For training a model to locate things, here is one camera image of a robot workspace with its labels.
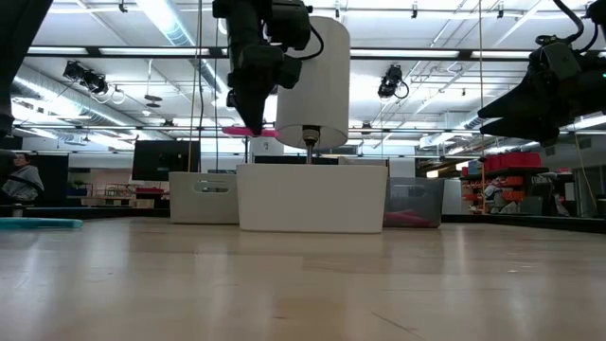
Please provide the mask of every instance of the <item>person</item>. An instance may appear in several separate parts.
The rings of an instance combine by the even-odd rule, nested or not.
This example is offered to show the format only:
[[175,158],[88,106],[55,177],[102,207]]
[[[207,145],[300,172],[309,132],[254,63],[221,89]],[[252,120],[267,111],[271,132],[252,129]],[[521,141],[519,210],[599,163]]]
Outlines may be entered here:
[[[20,153],[13,159],[15,171],[12,176],[28,180],[31,183],[38,185],[42,190],[45,189],[38,168],[31,165],[29,155]],[[0,190],[0,203],[11,204],[20,202],[29,202],[36,199],[38,191],[28,184],[24,184],[15,180],[8,180]]]

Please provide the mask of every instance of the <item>teal object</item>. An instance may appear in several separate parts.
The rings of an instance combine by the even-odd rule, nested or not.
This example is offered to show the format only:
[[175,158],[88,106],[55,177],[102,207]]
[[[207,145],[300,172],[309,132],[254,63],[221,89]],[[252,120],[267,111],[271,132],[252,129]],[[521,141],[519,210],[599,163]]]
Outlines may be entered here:
[[76,219],[0,218],[0,230],[81,228],[83,225],[82,221]]

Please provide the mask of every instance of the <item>clear plastic bin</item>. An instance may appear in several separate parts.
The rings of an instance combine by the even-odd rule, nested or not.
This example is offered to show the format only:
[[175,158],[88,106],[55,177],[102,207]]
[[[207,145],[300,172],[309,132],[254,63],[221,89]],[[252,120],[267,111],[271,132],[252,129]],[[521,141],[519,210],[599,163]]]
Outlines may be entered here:
[[440,226],[443,196],[443,179],[389,178],[383,227]]

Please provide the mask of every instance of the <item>table surface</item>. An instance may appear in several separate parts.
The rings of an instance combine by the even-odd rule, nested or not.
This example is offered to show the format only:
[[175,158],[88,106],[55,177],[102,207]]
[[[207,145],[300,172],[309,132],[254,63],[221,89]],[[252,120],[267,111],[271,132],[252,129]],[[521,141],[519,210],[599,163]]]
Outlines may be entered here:
[[0,233],[3,341],[603,340],[605,288],[606,237],[526,227]]

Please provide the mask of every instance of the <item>white plastic bin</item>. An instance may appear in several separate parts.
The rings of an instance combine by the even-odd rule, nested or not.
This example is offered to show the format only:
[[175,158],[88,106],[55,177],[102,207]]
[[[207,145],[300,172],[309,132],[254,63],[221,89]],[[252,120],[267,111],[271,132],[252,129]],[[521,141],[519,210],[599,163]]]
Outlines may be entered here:
[[387,167],[238,166],[246,231],[380,233]]
[[236,175],[171,172],[170,222],[238,224]]

